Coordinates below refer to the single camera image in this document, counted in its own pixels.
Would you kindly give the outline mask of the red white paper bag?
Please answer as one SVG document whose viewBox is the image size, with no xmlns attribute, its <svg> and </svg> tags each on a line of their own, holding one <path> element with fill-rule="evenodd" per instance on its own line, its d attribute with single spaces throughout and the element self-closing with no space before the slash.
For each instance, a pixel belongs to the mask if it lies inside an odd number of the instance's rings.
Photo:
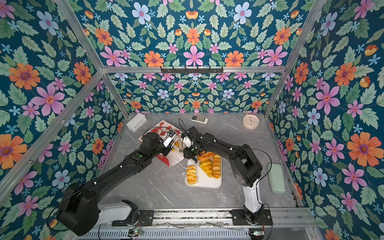
<svg viewBox="0 0 384 240">
<path fill-rule="evenodd" d="M 173 167 L 179 164 L 184 159 L 184 152 L 182 147 L 182 131 L 165 120 L 161 120 L 154 127 L 149 128 L 145 133 L 139 138 L 140 143 L 143 143 L 143 138 L 148 133 L 157 134 L 161 143 L 167 148 L 167 154 L 159 154 L 156 156 L 161 162 L 163 162 L 168 167 Z"/>
</svg>

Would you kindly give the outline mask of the pale cream bread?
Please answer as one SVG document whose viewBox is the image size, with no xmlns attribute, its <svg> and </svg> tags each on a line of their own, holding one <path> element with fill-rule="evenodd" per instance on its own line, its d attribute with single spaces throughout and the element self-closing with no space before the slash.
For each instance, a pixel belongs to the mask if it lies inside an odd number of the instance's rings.
<svg viewBox="0 0 384 240">
<path fill-rule="evenodd" d="M 209 178 L 213 177 L 213 163 L 211 159 L 200 161 L 200 168 Z"/>
</svg>

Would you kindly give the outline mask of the long twisted bread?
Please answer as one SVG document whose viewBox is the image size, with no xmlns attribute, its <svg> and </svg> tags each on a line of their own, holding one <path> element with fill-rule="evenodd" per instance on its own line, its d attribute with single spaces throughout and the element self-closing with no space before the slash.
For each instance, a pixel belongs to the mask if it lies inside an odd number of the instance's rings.
<svg viewBox="0 0 384 240">
<path fill-rule="evenodd" d="M 212 159 L 213 178 L 219 179 L 222 175 L 222 158 L 215 155 Z"/>
</svg>

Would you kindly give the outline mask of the yellow croissant bread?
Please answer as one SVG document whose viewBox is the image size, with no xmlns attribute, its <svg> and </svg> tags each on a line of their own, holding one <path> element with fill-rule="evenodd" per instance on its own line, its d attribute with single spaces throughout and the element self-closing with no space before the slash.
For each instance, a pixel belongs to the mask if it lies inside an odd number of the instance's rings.
<svg viewBox="0 0 384 240">
<path fill-rule="evenodd" d="M 196 166 L 194 166 L 194 165 L 187 166 L 186 176 L 187 176 L 187 184 L 188 185 L 196 184 L 198 182 Z"/>
</svg>

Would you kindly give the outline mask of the reddish brown long loaf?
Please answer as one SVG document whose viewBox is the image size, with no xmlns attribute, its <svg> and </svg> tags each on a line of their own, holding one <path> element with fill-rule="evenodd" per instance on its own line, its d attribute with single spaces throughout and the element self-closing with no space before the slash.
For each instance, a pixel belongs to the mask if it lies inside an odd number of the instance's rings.
<svg viewBox="0 0 384 240">
<path fill-rule="evenodd" d="M 205 160 L 212 159 L 214 156 L 215 156 L 215 154 L 212 152 L 202 151 L 200 154 L 198 154 L 197 158 L 200 162 L 202 162 Z"/>
</svg>

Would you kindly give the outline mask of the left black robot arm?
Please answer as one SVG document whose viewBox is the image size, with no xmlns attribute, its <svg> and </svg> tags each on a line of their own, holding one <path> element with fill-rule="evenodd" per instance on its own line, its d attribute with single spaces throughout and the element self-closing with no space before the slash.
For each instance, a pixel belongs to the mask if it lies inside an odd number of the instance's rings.
<svg viewBox="0 0 384 240">
<path fill-rule="evenodd" d="M 135 225 L 139 220 L 136 204 L 128 200 L 106 205 L 99 202 L 126 179 L 151 164 L 153 158 L 170 153 L 176 139 L 173 130 L 165 139 L 157 133 L 147 132 L 140 147 L 125 156 L 120 164 L 85 184 L 70 185 L 58 206 L 58 222 L 78 236 L 85 235 L 96 225 L 114 221 Z"/>
</svg>

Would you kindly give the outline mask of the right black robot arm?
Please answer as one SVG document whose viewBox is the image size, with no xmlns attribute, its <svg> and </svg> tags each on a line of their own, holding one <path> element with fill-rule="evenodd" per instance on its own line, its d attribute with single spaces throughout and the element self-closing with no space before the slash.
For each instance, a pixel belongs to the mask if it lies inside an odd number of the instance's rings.
<svg viewBox="0 0 384 240">
<path fill-rule="evenodd" d="M 184 157 L 195 161 L 208 178 L 222 177 L 221 159 L 230 162 L 235 179 L 243 186 L 244 218 L 251 225 L 257 224 L 264 211 L 259 189 L 263 167 L 252 148 L 226 143 L 195 127 L 182 134 L 182 144 Z"/>
</svg>

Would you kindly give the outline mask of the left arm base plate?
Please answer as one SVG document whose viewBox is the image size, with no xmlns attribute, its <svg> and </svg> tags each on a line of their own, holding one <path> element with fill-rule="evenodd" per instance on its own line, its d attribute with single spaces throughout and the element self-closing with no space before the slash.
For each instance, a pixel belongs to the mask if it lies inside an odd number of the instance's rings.
<svg viewBox="0 0 384 240">
<path fill-rule="evenodd" d="M 113 227 L 150 227 L 154 220 L 153 210 L 134 210 L 125 220 L 112 222 Z"/>
</svg>

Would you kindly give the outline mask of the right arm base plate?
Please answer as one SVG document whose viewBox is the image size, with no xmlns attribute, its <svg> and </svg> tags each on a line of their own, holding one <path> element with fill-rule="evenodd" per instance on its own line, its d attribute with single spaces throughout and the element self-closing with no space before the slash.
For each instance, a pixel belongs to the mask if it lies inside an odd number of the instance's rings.
<svg viewBox="0 0 384 240">
<path fill-rule="evenodd" d="M 232 215 L 232 221 L 234 226 L 256 226 L 265 225 L 272 226 L 273 220 L 271 217 L 271 211 L 261 208 L 256 213 L 251 213 L 248 210 L 230 210 L 229 213 Z"/>
</svg>

